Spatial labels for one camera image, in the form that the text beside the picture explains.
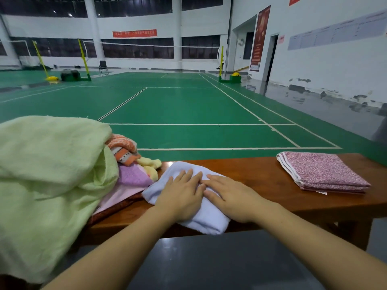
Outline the large light green towel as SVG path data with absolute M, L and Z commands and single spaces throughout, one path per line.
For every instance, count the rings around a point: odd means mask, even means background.
M 112 135 L 83 117 L 0 123 L 0 275 L 49 279 L 116 184 Z

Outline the white badminton net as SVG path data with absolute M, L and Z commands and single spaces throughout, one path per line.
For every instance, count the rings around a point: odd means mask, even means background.
M 117 59 L 174 59 L 181 51 L 182 59 L 218 59 L 219 45 L 135 44 L 127 42 L 101 42 L 105 58 Z
M 11 41 L 13 48 L 18 56 L 31 56 L 30 49 L 28 47 L 26 40 L 12 40 Z M 3 43 L 0 41 L 0 56 L 6 56 L 7 53 L 3 46 Z

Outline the light blue towel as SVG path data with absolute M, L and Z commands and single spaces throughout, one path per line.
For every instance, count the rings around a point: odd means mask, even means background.
M 164 189 L 170 177 L 176 178 L 182 170 L 193 170 L 193 175 L 202 172 L 202 179 L 207 180 L 207 175 L 221 174 L 211 171 L 203 166 L 194 165 L 183 161 L 177 161 L 170 165 L 162 174 L 160 179 L 142 192 L 142 196 L 148 203 L 154 205 L 161 191 Z M 228 227 L 230 219 L 215 207 L 207 198 L 203 197 L 201 208 L 189 220 L 179 224 L 196 230 L 202 234 L 219 235 L 223 234 Z

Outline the tall dark red banner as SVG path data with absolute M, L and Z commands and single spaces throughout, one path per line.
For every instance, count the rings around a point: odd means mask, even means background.
M 260 69 L 270 9 L 271 5 L 260 11 L 257 16 L 257 24 L 254 34 L 254 43 L 252 47 L 251 61 L 249 67 L 250 71 L 259 72 Z

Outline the pale yellow towel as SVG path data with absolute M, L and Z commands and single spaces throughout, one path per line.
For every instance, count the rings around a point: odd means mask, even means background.
M 158 169 L 162 166 L 162 161 L 159 159 L 152 160 L 145 157 L 140 157 L 137 159 L 137 164 L 140 165 L 147 176 L 153 181 L 158 181 Z

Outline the person's left forearm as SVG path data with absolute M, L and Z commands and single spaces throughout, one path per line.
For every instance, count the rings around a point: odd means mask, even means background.
M 42 290 L 125 290 L 179 210 L 154 206 L 58 275 Z

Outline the brown wooden bench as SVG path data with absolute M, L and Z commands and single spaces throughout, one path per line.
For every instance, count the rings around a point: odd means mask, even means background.
M 331 233 L 366 250 L 373 219 L 387 217 L 387 167 L 357 153 L 338 157 L 371 184 L 365 195 L 301 190 L 275 157 L 191 160 L 221 175 L 240 181 L 264 198 L 279 203 L 301 218 L 323 225 Z M 79 245 L 99 245 L 133 223 L 151 207 L 135 202 L 101 222 L 86 228 Z

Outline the horizontal red banner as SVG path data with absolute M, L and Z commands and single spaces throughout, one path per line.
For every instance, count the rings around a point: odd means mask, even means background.
M 113 31 L 113 38 L 148 38 L 157 37 L 157 29 Z

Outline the row of grey notice boards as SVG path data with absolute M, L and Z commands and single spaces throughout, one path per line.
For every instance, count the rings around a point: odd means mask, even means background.
M 326 46 L 387 34 L 387 9 L 291 36 L 288 50 Z

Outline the person's left hand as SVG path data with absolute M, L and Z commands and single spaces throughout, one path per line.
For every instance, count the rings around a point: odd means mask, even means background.
M 173 189 L 166 191 L 166 186 L 158 196 L 154 208 L 171 221 L 178 223 L 191 219 L 201 208 L 202 199 L 196 199 L 196 189 L 201 184 L 202 172 L 193 175 L 193 187 L 182 187 L 181 177 L 187 173 L 182 170 L 174 178 Z

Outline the orange striped towel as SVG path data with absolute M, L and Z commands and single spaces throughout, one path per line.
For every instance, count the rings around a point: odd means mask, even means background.
M 137 143 L 123 135 L 113 134 L 105 142 L 119 164 L 130 166 L 141 158 L 137 150 Z

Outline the person's right forearm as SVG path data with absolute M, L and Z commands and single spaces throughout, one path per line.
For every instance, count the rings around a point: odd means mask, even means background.
M 254 222 L 284 244 L 329 290 L 387 290 L 387 264 L 278 204 L 252 210 Z

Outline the purple towel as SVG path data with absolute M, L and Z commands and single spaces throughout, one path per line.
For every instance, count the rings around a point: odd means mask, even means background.
M 118 168 L 119 177 L 117 184 L 133 187 L 148 187 L 154 183 L 148 176 L 146 170 L 138 164 L 131 164 L 129 166 L 118 164 Z

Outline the light pink towel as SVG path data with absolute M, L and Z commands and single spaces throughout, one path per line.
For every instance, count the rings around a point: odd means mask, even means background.
M 109 209 L 128 197 L 145 190 L 147 187 L 148 186 L 133 186 L 126 184 L 115 185 L 114 188 L 100 200 L 92 216 Z

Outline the pink speckled folded towel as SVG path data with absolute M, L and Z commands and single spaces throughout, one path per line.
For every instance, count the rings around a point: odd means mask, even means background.
M 363 195 L 371 187 L 335 154 L 282 151 L 276 159 L 301 190 Z

